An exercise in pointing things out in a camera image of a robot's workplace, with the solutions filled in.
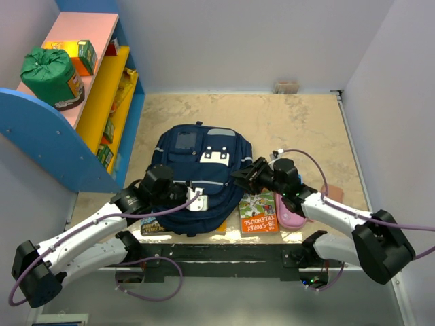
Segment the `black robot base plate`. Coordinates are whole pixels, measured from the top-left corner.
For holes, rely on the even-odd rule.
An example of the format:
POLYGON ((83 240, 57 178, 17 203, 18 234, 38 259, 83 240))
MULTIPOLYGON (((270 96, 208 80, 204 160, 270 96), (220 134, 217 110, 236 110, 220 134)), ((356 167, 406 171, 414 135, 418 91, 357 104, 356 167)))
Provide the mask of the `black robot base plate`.
POLYGON ((142 244, 140 257, 156 260, 115 269, 122 283, 162 283, 179 275, 163 257, 175 261, 184 277, 278 278, 316 287, 333 279, 338 262, 303 260, 301 244, 142 244))

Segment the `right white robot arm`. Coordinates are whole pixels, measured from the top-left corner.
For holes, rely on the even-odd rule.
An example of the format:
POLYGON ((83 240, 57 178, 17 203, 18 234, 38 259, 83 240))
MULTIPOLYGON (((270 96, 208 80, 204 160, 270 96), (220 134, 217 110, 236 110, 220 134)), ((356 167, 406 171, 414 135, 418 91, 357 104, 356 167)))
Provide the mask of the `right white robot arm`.
POLYGON ((267 162, 258 158, 233 172, 232 177, 246 192, 259 194, 267 189, 278 193, 289 211, 342 233, 338 238, 325 231, 309 236, 302 251, 309 266, 317 267, 325 260, 341 261, 360 267, 369 278, 384 285, 416 257, 390 213, 361 211, 327 198, 303 183, 290 159, 267 162))

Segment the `navy blue school backpack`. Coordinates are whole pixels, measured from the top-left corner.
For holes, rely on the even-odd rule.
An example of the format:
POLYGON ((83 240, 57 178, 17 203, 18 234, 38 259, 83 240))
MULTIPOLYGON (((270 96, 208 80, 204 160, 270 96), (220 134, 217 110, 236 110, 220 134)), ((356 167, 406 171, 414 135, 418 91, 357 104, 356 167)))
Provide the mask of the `navy blue school backpack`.
POLYGON ((208 207, 205 211, 183 209, 156 220, 164 229, 188 236, 219 228, 244 195, 231 174, 252 162, 251 143, 230 128, 201 122, 172 127, 160 136, 149 167, 168 166, 175 183, 201 188, 208 207))

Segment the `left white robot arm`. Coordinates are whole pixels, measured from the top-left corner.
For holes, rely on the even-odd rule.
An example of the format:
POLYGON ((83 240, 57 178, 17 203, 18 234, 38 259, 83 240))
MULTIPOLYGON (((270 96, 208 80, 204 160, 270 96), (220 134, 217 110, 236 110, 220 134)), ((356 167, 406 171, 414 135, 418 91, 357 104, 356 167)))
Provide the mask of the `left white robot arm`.
POLYGON ((15 283, 8 304, 38 308, 53 300, 64 286, 99 268, 157 260, 155 255, 145 256, 127 227, 140 219, 186 209, 198 196, 191 183, 174 181, 168 166, 151 168, 83 222, 39 244, 30 240, 20 244, 12 266, 15 283))

